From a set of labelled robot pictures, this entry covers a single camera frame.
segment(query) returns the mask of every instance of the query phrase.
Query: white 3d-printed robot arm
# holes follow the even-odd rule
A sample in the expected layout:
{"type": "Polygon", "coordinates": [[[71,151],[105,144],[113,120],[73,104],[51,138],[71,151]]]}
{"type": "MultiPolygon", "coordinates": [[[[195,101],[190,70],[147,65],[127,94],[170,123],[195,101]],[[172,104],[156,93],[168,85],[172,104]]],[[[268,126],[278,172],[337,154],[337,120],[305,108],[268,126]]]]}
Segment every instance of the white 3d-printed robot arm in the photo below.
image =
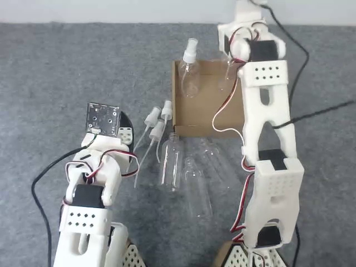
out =
{"type": "Polygon", "coordinates": [[[258,141],[265,123],[277,126],[290,120],[285,43],[268,31],[261,8],[249,0],[238,0],[235,21],[219,25],[218,30],[220,51],[246,62],[238,71],[245,115],[243,154],[255,166],[255,177],[244,244],[251,251],[278,248],[291,241],[304,169],[297,158],[292,123],[276,130],[280,148],[260,151],[258,141]],[[268,90],[267,105],[261,102],[261,89],[268,90]]]}
{"type": "MultiPolygon", "coordinates": [[[[69,185],[63,199],[54,267],[128,266],[123,259],[127,258],[128,231],[124,225],[112,222],[111,210],[122,171],[128,169],[129,155],[134,155],[128,147],[132,144],[132,128],[121,127],[121,119],[118,107],[88,104],[88,133],[82,146],[90,145],[66,165],[69,185]]],[[[124,120],[126,124],[129,121],[126,115],[124,120]]],[[[135,253],[135,261],[140,262],[137,266],[144,267],[139,257],[135,253]]]]}

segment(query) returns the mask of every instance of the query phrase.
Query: cardboard box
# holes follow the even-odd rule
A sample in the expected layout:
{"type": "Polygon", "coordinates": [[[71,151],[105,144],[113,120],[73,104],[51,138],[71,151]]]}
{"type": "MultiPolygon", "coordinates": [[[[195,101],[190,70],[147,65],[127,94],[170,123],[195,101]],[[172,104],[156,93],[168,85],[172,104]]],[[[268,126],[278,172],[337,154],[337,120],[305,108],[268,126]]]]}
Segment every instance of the cardboard box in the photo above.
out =
{"type": "MultiPolygon", "coordinates": [[[[219,107],[231,92],[233,81],[225,90],[219,90],[219,61],[199,61],[201,80],[200,91],[193,97],[184,97],[180,90],[178,75],[179,61],[173,62],[172,87],[173,87],[173,126],[179,136],[198,137],[237,137],[234,131],[216,132],[211,121],[219,107]]],[[[241,86],[238,87],[226,108],[215,119],[218,129],[235,128],[242,130],[244,124],[244,108],[241,86]]]]}

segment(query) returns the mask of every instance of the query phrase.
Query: white wire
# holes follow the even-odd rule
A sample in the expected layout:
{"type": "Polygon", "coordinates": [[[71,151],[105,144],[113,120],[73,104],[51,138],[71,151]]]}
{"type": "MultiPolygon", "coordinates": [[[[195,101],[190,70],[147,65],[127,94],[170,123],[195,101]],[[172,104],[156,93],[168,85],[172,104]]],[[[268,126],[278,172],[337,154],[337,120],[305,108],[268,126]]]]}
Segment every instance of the white wire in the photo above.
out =
{"type": "Polygon", "coordinates": [[[68,163],[66,163],[66,166],[65,166],[65,170],[66,170],[66,177],[67,177],[67,181],[70,182],[71,180],[69,179],[69,174],[68,174],[68,167],[69,165],[71,164],[84,164],[84,166],[86,166],[88,169],[89,169],[89,173],[92,173],[91,169],[90,169],[90,165],[88,164],[88,162],[85,162],[85,161],[70,161],[68,163]]]}
{"type": "MultiPolygon", "coordinates": [[[[238,131],[238,130],[235,129],[235,128],[227,128],[227,129],[220,130],[220,129],[217,129],[217,128],[215,127],[215,123],[214,123],[216,117],[220,114],[221,111],[223,111],[223,110],[225,109],[225,107],[230,103],[231,99],[233,99],[234,94],[235,94],[235,92],[236,92],[237,86],[238,86],[238,80],[236,81],[235,87],[233,88],[233,93],[232,93],[230,99],[216,112],[216,114],[215,114],[214,117],[212,118],[211,125],[212,125],[213,129],[214,129],[215,131],[217,131],[217,132],[234,131],[234,132],[238,133],[238,135],[240,136],[240,138],[241,138],[241,140],[242,140],[242,142],[243,142],[243,147],[244,147],[244,146],[245,146],[245,140],[244,140],[244,137],[243,137],[243,135],[241,134],[240,131],[238,131]]],[[[249,170],[249,169],[246,169],[246,168],[244,167],[245,158],[246,158],[246,156],[244,156],[243,159],[241,160],[241,168],[243,168],[243,170],[244,170],[244,171],[247,171],[247,172],[254,172],[254,170],[249,170]]]]}
{"type": "Polygon", "coordinates": [[[159,140],[158,143],[157,143],[157,148],[156,148],[156,157],[157,157],[158,163],[161,163],[160,157],[159,157],[158,154],[159,154],[159,149],[160,149],[161,140],[162,140],[163,134],[164,134],[164,132],[165,132],[165,130],[166,130],[166,126],[167,126],[167,116],[165,117],[165,125],[164,125],[164,127],[163,127],[162,134],[161,134],[160,140],[159,140]]]}
{"type": "Polygon", "coordinates": [[[253,258],[254,258],[254,255],[253,255],[253,251],[252,250],[250,250],[250,251],[248,251],[248,253],[249,253],[249,267],[253,267],[253,258]]]}
{"type": "MultiPolygon", "coordinates": [[[[147,148],[146,153],[144,154],[144,157],[142,158],[142,160],[141,160],[141,162],[140,162],[139,165],[142,165],[142,164],[144,163],[144,160],[145,160],[146,156],[148,155],[148,153],[149,153],[151,147],[154,145],[154,142],[155,142],[155,140],[152,139],[152,141],[151,141],[151,143],[150,143],[150,146],[147,148]]],[[[136,188],[136,186],[137,186],[137,179],[138,179],[138,178],[139,178],[139,172],[136,173],[136,176],[135,176],[135,183],[134,183],[134,185],[133,185],[133,188],[136,188]]]]}
{"type": "Polygon", "coordinates": [[[144,136],[145,136],[146,132],[149,130],[149,128],[150,127],[147,125],[145,130],[144,130],[144,132],[143,132],[143,134],[141,135],[140,139],[137,141],[135,147],[133,148],[133,152],[136,151],[136,149],[138,148],[139,144],[141,143],[142,139],[144,138],[144,136]]]}

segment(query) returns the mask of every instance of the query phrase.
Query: clear plastic bottle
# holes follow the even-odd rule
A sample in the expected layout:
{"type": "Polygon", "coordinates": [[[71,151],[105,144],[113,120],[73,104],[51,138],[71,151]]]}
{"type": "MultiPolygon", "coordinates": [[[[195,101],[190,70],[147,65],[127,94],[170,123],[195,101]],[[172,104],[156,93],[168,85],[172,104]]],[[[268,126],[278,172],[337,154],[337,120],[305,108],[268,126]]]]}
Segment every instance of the clear plastic bottle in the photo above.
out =
{"type": "Polygon", "coordinates": [[[238,182],[236,171],[218,146],[209,143],[205,138],[200,139],[199,145],[204,163],[208,165],[207,169],[213,172],[211,177],[218,177],[225,188],[231,187],[235,180],[238,182]]]}
{"type": "Polygon", "coordinates": [[[200,67],[199,63],[196,62],[197,44],[197,39],[188,39],[187,48],[179,64],[180,87],[185,97],[196,96],[200,89],[200,67]]]}
{"type": "Polygon", "coordinates": [[[234,80],[237,75],[238,64],[222,53],[220,61],[220,74],[218,81],[218,88],[220,91],[225,89],[231,90],[234,80]]]}
{"type": "Polygon", "coordinates": [[[172,132],[162,146],[159,185],[169,191],[177,191],[180,187],[182,171],[183,145],[178,135],[172,132]]]}
{"type": "Polygon", "coordinates": [[[209,193],[205,177],[192,157],[185,159],[184,191],[188,202],[189,215],[193,219],[212,217],[209,193]]]}

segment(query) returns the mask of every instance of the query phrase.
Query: white spray nozzle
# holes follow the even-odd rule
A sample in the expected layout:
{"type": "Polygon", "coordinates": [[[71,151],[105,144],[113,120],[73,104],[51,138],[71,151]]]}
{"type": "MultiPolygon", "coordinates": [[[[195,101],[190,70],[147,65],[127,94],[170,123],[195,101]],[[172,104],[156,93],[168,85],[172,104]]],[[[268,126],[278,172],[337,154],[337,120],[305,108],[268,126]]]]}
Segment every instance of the white spray nozzle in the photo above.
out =
{"type": "Polygon", "coordinates": [[[158,120],[156,126],[150,132],[150,139],[152,141],[158,142],[162,136],[163,128],[165,127],[165,122],[163,120],[158,120]]]}
{"type": "Polygon", "coordinates": [[[145,125],[147,125],[148,127],[155,127],[160,113],[161,113],[161,108],[153,107],[151,113],[148,114],[145,119],[145,125]]]}
{"type": "Polygon", "coordinates": [[[167,119],[168,121],[172,120],[172,101],[166,100],[162,109],[161,114],[162,119],[167,119]]]}
{"type": "Polygon", "coordinates": [[[195,38],[189,38],[187,48],[184,51],[183,61],[189,64],[192,64],[196,60],[196,46],[198,44],[198,40],[195,38]]]}

